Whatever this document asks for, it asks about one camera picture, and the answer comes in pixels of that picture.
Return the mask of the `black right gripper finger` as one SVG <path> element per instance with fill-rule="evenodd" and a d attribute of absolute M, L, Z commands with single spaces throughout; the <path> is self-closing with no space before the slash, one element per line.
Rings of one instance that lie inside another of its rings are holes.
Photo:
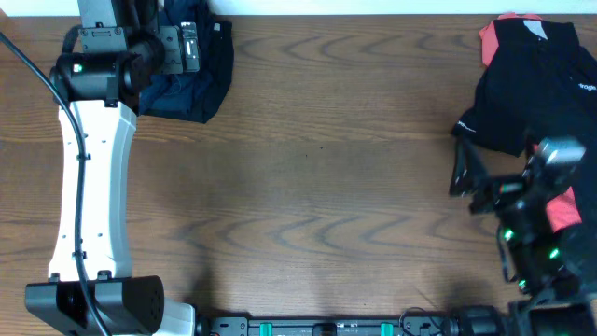
<path fill-rule="evenodd" d="M 451 196 L 463 196 L 468 193 L 469 186 L 466 180 L 467 174 L 467 144 L 464 137 L 459 137 L 455 144 L 455 159 L 452 170 L 449 194 Z"/>
<path fill-rule="evenodd" d="M 462 138 L 462 147 L 464 156 L 464 181 L 468 185 L 483 184 L 489 178 L 489 174 L 478 151 L 474 144 L 466 137 Z"/>

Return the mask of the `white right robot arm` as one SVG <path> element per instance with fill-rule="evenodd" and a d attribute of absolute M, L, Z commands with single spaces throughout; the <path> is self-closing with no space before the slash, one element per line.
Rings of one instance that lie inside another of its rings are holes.
<path fill-rule="evenodd" d="M 471 214 L 498 218 L 502 275 L 526 298 L 504 314 L 492 306 L 455 309 L 444 334 L 595 334 L 595 233 L 583 224 L 559 229 L 548 218 L 548 203 L 570 187 L 585 152 L 573 137 L 528 140 L 521 173 L 490 176 L 471 141 L 458 138 L 450 194 L 470 196 Z"/>

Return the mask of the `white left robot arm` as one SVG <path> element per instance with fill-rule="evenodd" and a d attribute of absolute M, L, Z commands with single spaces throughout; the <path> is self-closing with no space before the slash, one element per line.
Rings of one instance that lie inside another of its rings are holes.
<path fill-rule="evenodd" d="M 168 299 L 156 275 L 133 275 L 126 222 L 141 93 L 155 75 L 199 69 L 196 28 L 162 25 L 156 1 L 78 8 L 43 78 L 62 127 L 61 219 L 48 279 L 26 287 L 26 309 L 64 335 L 197 335 L 192 305 Z"/>

